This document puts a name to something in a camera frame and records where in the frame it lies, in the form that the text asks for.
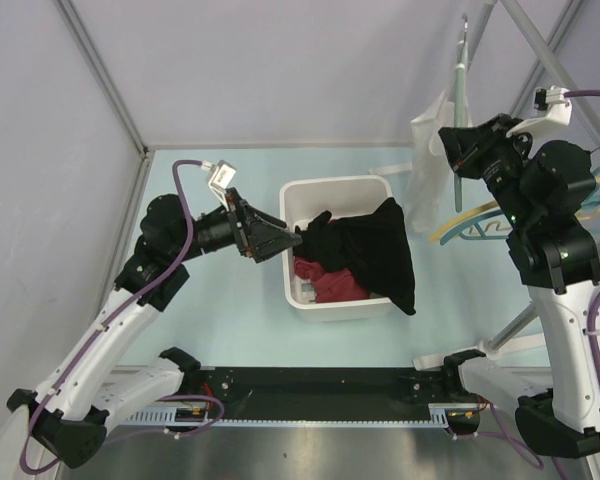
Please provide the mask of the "pale green plastic hanger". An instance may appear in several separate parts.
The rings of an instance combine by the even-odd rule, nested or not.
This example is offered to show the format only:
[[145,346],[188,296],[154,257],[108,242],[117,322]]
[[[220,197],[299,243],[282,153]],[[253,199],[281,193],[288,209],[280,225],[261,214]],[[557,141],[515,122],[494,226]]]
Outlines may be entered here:
[[[455,77],[454,77],[454,126],[466,127],[468,120],[466,116],[466,76],[469,67],[468,60],[468,17],[467,14],[462,16],[462,37],[458,44]],[[463,188],[462,179],[458,175],[454,175],[454,208],[457,213],[463,210]]]

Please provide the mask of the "white tank top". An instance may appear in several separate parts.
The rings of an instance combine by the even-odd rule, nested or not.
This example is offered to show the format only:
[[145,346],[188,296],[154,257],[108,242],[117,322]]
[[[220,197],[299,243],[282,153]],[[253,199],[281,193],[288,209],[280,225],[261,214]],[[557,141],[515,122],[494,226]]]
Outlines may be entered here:
[[[415,234],[435,230],[440,203],[451,177],[438,131],[454,126],[454,97],[443,91],[419,116],[411,120],[412,171],[404,200],[407,229]],[[472,125],[469,102],[466,101],[468,125]]]

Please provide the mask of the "red tank top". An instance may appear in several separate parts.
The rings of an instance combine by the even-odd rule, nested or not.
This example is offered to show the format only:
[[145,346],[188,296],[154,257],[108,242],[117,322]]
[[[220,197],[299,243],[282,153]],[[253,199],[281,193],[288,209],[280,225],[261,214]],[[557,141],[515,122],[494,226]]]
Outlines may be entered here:
[[349,269],[327,272],[319,262],[295,257],[294,272],[300,279],[309,281],[318,304],[361,301],[371,297],[371,293],[356,282]]

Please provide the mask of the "black tank top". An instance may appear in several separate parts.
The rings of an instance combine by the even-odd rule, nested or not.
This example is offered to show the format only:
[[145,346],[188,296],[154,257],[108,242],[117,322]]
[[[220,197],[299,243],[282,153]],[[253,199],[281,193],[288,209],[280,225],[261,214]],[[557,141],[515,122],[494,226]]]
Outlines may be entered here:
[[328,210],[295,233],[293,256],[319,262],[327,272],[349,269],[356,282],[386,297],[404,314],[415,310],[415,273],[402,208],[388,198],[373,213],[335,219]]

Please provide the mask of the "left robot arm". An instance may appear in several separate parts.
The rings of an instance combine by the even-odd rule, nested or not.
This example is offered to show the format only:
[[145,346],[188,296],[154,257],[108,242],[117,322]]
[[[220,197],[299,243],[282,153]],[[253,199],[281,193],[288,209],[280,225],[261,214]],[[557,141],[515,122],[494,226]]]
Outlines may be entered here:
[[234,246],[261,263],[301,242],[285,222],[252,207],[234,188],[223,205],[198,219],[183,195],[161,195],[150,202],[140,230],[105,306],[69,356],[38,387],[17,389],[7,401],[10,411],[27,408],[28,435],[53,455],[54,464],[84,465],[120,423],[157,401],[211,401],[200,392],[199,361],[177,347],[162,351],[122,385],[104,385],[189,280],[186,261]]

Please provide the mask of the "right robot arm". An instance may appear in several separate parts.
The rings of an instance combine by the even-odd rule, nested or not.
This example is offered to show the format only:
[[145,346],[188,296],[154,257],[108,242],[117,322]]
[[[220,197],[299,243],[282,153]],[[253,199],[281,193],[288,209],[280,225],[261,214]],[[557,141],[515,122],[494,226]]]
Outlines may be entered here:
[[592,297],[600,282],[596,242],[576,217],[596,181],[588,151],[551,140],[531,155],[532,136],[500,114],[477,127],[443,127],[439,137],[455,174],[482,180],[512,230],[506,244],[538,315],[552,383],[525,380],[477,352],[441,376],[453,401],[471,394],[515,420],[538,455],[577,459],[600,451],[600,338]]

